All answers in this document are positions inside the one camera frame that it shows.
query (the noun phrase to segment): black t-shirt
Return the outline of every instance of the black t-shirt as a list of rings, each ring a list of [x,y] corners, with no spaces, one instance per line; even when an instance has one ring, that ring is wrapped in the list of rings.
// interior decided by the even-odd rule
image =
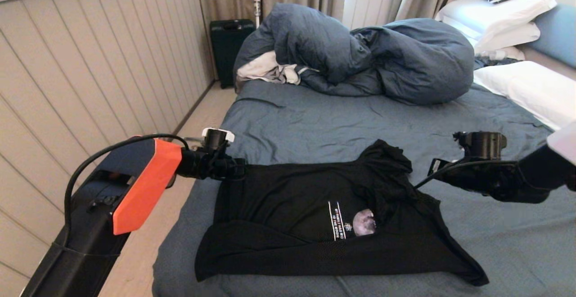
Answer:
[[[488,278],[450,236],[440,201],[410,184],[411,162],[378,140],[353,162],[250,166],[222,182],[214,225],[196,255],[198,281],[216,274]]]

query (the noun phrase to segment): blue bed sheet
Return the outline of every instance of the blue bed sheet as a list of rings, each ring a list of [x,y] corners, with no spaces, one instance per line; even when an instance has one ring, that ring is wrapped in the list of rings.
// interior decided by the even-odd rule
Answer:
[[[463,155],[455,131],[500,131],[503,159],[518,159],[545,143],[550,131],[510,100],[473,85],[446,104],[408,106],[384,96],[342,98],[302,86],[249,81],[228,111],[236,134],[228,153],[254,164],[354,160],[376,139],[412,160],[412,183],[432,158]],[[449,273],[395,276],[275,277],[218,275],[198,283],[196,250],[212,223],[220,183],[196,181],[154,264],[157,297],[573,296],[576,291],[576,207],[566,188],[539,205],[503,203],[433,180],[421,188],[442,201],[452,236],[486,271],[473,287]]]

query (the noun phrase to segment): wooden floor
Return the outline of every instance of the wooden floor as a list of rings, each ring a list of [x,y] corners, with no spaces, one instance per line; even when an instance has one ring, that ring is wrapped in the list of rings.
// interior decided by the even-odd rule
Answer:
[[[205,127],[219,127],[235,98],[233,89],[222,90],[214,84],[178,135],[200,137]],[[178,219],[193,184],[193,179],[179,177],[166,190],[146,223],[128,238],[100,297],[152,296],[152,264],[158,247]]]

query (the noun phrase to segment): beige wall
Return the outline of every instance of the beige wall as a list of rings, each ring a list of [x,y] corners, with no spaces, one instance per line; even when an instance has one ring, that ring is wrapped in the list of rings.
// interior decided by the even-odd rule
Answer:
[[[0,295],[62,227],[76,166],[174,131],[212,80],[207,53],[199,0],[0,2]]]
[[[366,26],[382,26],[387,20],[392,0],[344,0],[342,23],[353,30]]]

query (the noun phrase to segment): black cable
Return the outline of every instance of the black cable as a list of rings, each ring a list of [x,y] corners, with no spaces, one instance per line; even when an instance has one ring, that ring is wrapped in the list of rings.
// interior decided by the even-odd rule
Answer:
[[[206,174],[210,178],[212,178],[212,176],[214,175],[214,162],[216,162],[216,160],[220,159],[222,157],[222,155],[224,155],[224,149],[227,146],[228,146],[228,141],[225,140],[216,148],[216,150],[214,150],[214,152],[212,154],[212,158],[210,160],[208,160]]]
[[[516,162],[516,161],[487,160],[487,161],[474,161],[474,162],[462,163],[462,160],[460,160],[458,162],[454,162],[451,166],[445,166],[444,168],[441,168],[440,170],[430,174],[429,176],[424,178],[424,180],[420,181],[419,184],[415,185],[414,189],[418,189],[418,188],[422,187],[424,184],[427,184],[430,180],[433,180],[434,178],[436,178],[437,176],[440,176],[442,174],[445,174],[446,172],[455,170],[457,168],[469,167],[469,166],[479,166],[481,164],[510,164],[510,163],[514,163],[514,162]]]

